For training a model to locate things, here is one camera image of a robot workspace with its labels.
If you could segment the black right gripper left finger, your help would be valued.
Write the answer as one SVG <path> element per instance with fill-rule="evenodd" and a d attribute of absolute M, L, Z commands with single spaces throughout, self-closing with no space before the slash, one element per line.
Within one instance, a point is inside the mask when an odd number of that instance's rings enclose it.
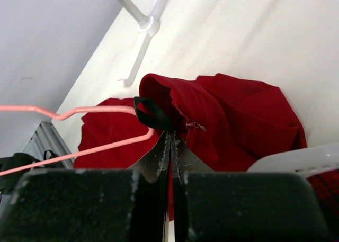
<path fill-rule="evenodd" d="M 130 241 L 168 241 L 168 181 L 171 135 L 163 132 L 154 147 L 131 169 L 138 172 Z"/>

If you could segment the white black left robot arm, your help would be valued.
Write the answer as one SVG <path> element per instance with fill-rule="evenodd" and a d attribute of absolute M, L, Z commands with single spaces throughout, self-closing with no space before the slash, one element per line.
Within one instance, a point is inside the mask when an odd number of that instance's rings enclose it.
<path fill-rule="evenodd" d="M 168 241 L 171 138 L 129 168 L 61 169 L 1 161 L 10 199 L 1 241 Z"/>

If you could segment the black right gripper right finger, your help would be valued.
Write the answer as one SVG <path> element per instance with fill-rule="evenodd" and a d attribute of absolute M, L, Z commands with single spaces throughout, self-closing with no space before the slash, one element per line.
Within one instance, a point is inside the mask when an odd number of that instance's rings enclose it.
<path fill-rule="evenodd" d="M 212 169 L 186 146 L 177 132 L 171 133 L 171 162 L 174 236 L 176 241 L 186 241 L 188 236 L 187 173 L 205 173 L 211 172 Z"/>

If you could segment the pink wire hanger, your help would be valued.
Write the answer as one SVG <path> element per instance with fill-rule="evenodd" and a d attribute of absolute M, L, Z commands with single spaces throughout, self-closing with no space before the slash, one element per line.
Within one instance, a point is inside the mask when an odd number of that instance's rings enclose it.
<path fill-rule="evenodd" d="M 121 113 L 127 113 L 127 114 L 131 114 L 131 115 L 136 116 L 136 112 L 135 112 L 133 107 L 118 106 L 118 105 L 76 107 L 76 108 L 73 108 L 73 109 L 63 113 L 63 114 L 53 113 L 53 112 L 50 112 L 50 111 L 45 110 L 45 109 L 38 107 L 38 106 L 25 106 L 25 105 L 19 105 L 19 106 L 2 105 L 1 111 L 37 112 L 37 113 L 43 114 L 45 116 L 48 116 L 48 117 L 55 119 L 55 120 L 58 120 L 58 121 L 64 121 L 64 120 L 66 120 L 66 119 L 70 118 L 71 116 L 78 114 L 78 113 L 110 113 L 110 112 L 116 113 L 116 112 L 121 112 Z M 121 147 L 121 146 L 125 146 L 125 145 L 130 145 L 130 144 L 146 141 L 146 140 L 150 139 L 153 136 L 153 134 L 154 134 L 154 129 L 149 127 L 148 132 L 145 135 L 142 135 L 142 136 L 137 136 L 137 137 L 134 137 L 134 138 L 129 138 L 129 139 L 113 142 L 113 143 L 110 143 L 110 144 L 106 144 L 106 145 L 102 145 L 102 146 L 99 146 L 99 147 L 79 151 L 79 152 L 73 153 L 73 154 L 68 154 L 68 155 L 64 155 L 64 156 L 40 161 L 40 162 L 29 164 L 29 165 L 11 168 L 11 169 L 2 171 L 1 176 L 5 176 L 5 175 L 8 175 L 8 174 L 24 171 L 26 169 L 32 169 L 32 168 L 42 166 L 42 165 L 48 165 L 48 164 L 52 164 L 52 163 L 56 163 L 56 162 L 61 162 L 61 161 L 64 161 L 64 160 L 69 160 L 69 159 L 75 158 L 75 157 L 81 157 L 81 156 L 85 156 L 85 155 L 89 155 L 89 154 L 93 154 L 93 153 L 98 153 L 98 152 L 105 151 L 105 150 L 108 150 L 108 149 L 113 149 L 113 148 L 117 148 L 117 147 Z"/>

